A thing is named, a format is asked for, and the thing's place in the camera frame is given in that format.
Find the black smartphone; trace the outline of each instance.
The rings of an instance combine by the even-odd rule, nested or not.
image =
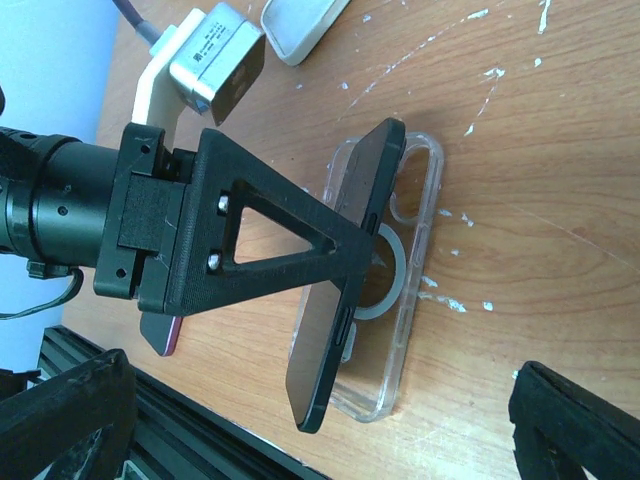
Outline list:
[[[389,118],[356,144],[347,163],[335,210],[373,237],[393,192],[404,148],[404,123]],[[289,403],[302,432],[316,433],[322,424],[364,278],[336,278],[309,290],[286,379]]]

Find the clear phone case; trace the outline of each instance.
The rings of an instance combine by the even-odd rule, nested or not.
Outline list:
[[[341,207],[336,204],[340,201],[337,192],[360,139],[349,138],[341,144],[329,165],[323,202],[333,209]],[[395,403],[444,168],[442,147],[430,135],[412,132],[406,139],[394,193],[331,394],[334,405],[360,422],[386,417]],[[294,340],[314,287],[303,291]],[[326,308],[335,311],[335,305]]]

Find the wall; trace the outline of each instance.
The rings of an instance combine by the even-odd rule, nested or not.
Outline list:
[[[7,107],[0,125],[95,141],[117,21],[110,0],[3,0],[0,85]],[[0,255],[0,312],[46,302],[66,288],[67,279],[28,278],[25,265]],[[43,329],[61,315],[56,308],[0,320],[0,368],[34,368]]]

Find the bolt head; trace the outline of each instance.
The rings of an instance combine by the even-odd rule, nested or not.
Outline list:
[[[218,200],[218,210],[222,213],[227,213],[229,211],[229,196],[222,195],[220,200]]]
[[[209,255],[209,258],[207,259],[207,267],[209,268],[209,270],[214,272],[218,269],[219,266],[220,266],[220,255],[217,253],[213,253]]]

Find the white bracket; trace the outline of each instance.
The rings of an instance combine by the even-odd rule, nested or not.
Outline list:
[[[152,47],[153,58],[138,80],[131,121],[164,129],[164,145],[169,150],[173,148],[178,118],[187,106],[169,73],[169,66],[205,17],[202,10],[194,8],[178,28],[169,27]]]

